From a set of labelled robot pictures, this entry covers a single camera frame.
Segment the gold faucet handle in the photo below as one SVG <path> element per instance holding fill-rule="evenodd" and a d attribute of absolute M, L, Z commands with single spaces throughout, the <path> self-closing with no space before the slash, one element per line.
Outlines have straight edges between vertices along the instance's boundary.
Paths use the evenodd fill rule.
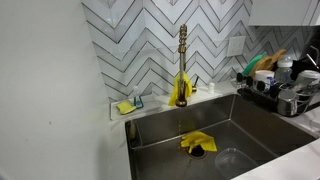
<path fill-rule="evenodd" d="M 196 77 L 196 80 L 194 84 L 192 85 L 192 93 L 197 92 L 197 82 L 198 82 L 199 76 Z"/>

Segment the white sponge tray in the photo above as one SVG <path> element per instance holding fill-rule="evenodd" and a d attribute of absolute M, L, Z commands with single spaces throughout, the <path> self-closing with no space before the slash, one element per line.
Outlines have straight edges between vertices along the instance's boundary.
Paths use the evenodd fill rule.
<path fill-rule="evenodd" d="M 141 96 L 137 105 L 134 104 L 134 99 L 127 99 L 110 104 L 111 119 L 122 120 L 143 113 L 151 112 L 160 108 L 160 103 L 156 100 L 153 94 Z"/>

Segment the clear dish soap bottle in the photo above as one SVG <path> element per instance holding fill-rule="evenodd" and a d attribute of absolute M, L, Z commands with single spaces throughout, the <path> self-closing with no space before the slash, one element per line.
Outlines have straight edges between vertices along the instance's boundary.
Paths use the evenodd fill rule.
<path fill-rule="evenodd" d="M 144 105 L 143 105 L 143 102 L 142 102 L 142 99 L 140 97 L 140 92 L 139 92 L 139 88 L 137 86 L 134 86 L 133 87 L 133 95 L 134 95 L 134 105 L 140 109 L 140 108 L 143 108 Z"/>

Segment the yellow sponge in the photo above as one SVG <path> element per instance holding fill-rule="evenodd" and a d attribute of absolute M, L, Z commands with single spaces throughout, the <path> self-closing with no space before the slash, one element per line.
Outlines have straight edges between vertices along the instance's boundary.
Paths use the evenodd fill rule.
<path fill-rule="evenodd" d="M 136 110 L 136 107 L 130 101 L 123 101 L 116 105 L 121 115 L 131 113 Z"/>

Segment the gold pull-down kitchen faucet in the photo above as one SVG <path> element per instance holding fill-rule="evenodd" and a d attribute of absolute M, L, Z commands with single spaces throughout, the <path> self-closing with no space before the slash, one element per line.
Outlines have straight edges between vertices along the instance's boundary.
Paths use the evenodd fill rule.
<path fill-rule="evenodd" d="M 186 39 L 187 39 L 187 25 L 182 24 L 179 29 L 179 47 L 178 52 L 180 56 L 180 71 L 178 81 L 178 98 L 176 105 L 178 107 L 185 107 L 187 105 L 186 100 L 186 81 L 184 79 L 185 73 L 185 59 L 186 59 Z"/>

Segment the white air gap cap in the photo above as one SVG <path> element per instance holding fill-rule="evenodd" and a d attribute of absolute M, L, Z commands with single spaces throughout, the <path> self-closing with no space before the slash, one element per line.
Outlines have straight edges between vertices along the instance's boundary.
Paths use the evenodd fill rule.
<path fill-rule="evenodd" d="M 215 91 L 215 83 L 210 82 L 210 83 L 208 84 L 208 93 L 209 93 L 209 94 L 213 94 L 214 91 Z"/>

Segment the stainless steel sink basin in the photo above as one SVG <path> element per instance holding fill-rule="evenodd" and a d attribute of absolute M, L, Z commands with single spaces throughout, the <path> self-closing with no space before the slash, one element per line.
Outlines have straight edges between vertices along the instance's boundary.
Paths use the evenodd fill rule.
<path fill-rule="evenodd" d="M 259 167 L 316 140 L 235 94 L 130 120 L 125 130 L 132 180 L 227 180 L 215 166 L 227 148 Z M 217 151 L 182 148 L 182 137 L 195 131 L 212 136 Z"/>

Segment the yellow rubber glove in sink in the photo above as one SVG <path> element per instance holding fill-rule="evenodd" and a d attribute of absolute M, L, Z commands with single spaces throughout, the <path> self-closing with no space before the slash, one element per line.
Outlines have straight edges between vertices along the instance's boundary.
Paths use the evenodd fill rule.
<path fill-rule="evenodd" d="M 200 145 L 205 151 L 217 151 L 215 139 L 200 131 L 195 131 L 183 136 L 180 142 L 180 146 L 182 148 L 189 148 L 188 153 L 191 153 L 198 145 Z"/>

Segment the green plastic lid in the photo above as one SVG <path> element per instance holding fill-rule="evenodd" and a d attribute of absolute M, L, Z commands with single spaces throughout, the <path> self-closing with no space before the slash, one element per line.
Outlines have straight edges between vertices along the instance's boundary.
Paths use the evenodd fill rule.
<path fill-rule="evenodd" d="M 255 66 L 255 64 L 261 60 L 264 56 L 267 55 L 267 52 L 264 52 L 260 55 L 255 56 L 246 66 L 246 68 L 244 69 L 244 71 L 242 72 L 243 75 L 245 76 L 249 76 L 251 70 L 253 69 L 253 67 Z"/>

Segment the clear plastic bowl in sink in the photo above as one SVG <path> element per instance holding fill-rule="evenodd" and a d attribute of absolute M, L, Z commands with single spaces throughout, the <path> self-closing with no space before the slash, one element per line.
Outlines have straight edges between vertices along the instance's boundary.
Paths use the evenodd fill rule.
<path fill-rule="evenodd" d="M 225 179 L 231 180 L 256 168 L 258 164 L 239 149 L 227 148 L 217 155 L 215 166 Z"/>

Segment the wooden cutting board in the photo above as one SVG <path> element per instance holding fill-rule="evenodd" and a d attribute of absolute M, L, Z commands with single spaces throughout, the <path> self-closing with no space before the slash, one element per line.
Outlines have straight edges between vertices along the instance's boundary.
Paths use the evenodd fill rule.
<path fill-rule="evenodd" d="M 255 72 L 258 70 L 271 70 L 274 63 L 277 62 L 285 53 L 285 49 L 280 49 L 272 56 L 264 56 L 254 65 L 249 75 L 253 77 L 255 75 Z"/>

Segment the clear baby bottle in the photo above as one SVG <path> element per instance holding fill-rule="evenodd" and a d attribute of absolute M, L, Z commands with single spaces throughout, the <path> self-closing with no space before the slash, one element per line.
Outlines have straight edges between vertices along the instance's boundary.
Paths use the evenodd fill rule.
<path fill-rule="evenodd" d="M 289 83 L 291 81 L 293 60 L 290 56 L 282 56 L 277 61 L 277 69 L 275 71 L 275 81 L 277 83 Z"/>

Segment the white upper cabinet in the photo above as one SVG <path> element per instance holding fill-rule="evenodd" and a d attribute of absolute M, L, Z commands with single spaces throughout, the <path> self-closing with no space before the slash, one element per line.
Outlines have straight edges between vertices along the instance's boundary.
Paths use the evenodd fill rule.
<path fill-rule="evenodd" d="M 250 26 L 318 26 L 320 0 L 252 0 Z"/>

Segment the black dish drying rack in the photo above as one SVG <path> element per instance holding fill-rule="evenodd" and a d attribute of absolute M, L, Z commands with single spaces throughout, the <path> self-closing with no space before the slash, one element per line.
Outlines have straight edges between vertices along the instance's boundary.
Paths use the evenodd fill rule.
<path fill-rule="evenodd" d="M 259 106 L 294 117 L 320 106 L 319 49 L 302 60 L 293 60 L 280 49 L 273 55 L 253 58 L 236 75 L 237 92 Z"/>

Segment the white wall outlet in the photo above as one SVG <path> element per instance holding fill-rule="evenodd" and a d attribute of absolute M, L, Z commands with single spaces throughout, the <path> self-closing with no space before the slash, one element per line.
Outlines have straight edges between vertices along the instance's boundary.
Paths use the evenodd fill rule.
<path fill-rule="evenodd" d="M 229 39 L 227 56 L 237 56 L 241 55 L 243 52 L 245 43 L 245 36 L 235 36 Z"/>

